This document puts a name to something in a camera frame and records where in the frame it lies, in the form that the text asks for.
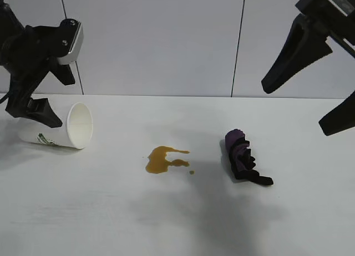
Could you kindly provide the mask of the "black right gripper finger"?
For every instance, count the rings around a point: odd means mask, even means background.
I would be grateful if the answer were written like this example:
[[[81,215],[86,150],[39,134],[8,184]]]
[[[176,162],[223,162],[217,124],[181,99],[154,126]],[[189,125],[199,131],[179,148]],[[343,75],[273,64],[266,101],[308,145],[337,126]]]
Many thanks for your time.
[[[326,136],[337,134],[354,127],[354,92],[341,104],[320,119],[319,125]]]
[[[299,71],[332,53],[327,33],[318,27],[303,14],[293,20],[282,50],[261,81],[265,93],[276,91]]]

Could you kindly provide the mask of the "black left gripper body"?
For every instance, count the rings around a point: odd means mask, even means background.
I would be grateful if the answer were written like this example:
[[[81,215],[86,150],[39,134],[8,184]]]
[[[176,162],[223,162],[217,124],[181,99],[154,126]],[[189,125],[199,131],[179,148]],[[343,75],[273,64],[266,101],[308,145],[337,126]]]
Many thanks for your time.
[[[7,37],[1,47],[1,66],[11,75],[9,90],[1,98],[7,101],[6,112],[27,119],[31,95],[51,72],[51,66],[64,64],[67,56],[67,26],[26,26]]]

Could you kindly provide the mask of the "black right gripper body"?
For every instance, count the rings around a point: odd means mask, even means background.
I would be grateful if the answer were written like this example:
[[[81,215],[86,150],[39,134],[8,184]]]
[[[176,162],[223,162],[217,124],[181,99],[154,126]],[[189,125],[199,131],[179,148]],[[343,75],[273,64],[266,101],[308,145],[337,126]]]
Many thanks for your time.
[[[354,0],[299,0],[296,8],[320,23],[329,37],[354,55]]]

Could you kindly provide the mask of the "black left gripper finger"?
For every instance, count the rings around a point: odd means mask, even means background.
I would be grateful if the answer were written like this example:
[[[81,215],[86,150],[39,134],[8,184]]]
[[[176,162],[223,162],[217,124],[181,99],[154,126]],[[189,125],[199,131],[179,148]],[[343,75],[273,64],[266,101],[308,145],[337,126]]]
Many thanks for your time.
[[[58,128],[63,124],[52,110],[48,98],[30,98],[27,105],[27,119],[39,122],[50,128]]]
[[[75,78],[70,65],[52,65],[51,72],[63,85],[68,86],[75,84]]]

